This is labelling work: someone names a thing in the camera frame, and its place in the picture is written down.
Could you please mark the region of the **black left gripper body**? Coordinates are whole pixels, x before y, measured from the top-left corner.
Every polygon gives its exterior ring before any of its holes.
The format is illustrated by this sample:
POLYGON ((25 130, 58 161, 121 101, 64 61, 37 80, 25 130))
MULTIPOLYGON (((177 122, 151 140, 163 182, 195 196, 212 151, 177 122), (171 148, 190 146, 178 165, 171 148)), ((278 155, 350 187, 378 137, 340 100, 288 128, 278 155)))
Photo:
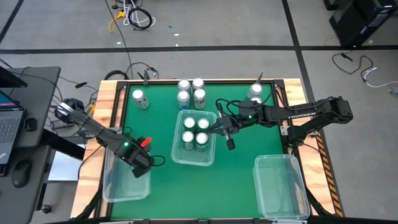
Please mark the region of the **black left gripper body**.
POLYGON ((136 178, 148 173, 154 165, 154 159, 149 154, 152 148, 151 141, 151 137, 131 139, 132 152, 129 156, 129 162, 133 166, 132 173, 136 178))

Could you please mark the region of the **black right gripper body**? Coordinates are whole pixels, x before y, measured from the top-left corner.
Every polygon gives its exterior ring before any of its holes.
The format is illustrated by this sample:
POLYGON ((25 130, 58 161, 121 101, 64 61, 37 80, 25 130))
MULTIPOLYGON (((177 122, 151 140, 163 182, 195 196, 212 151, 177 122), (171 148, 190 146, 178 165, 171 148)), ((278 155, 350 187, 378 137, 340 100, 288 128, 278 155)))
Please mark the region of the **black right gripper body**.
POLYGON ((231 135, 236 134, 239 131, 239 122, 235 116, 227 115, 224 112, 221 103, 217 103, 216 108, 220 116, 217 121, 218 132, 220 135, 226 138, 227 148, 231 151, 236 148, 236 145, 231 135))

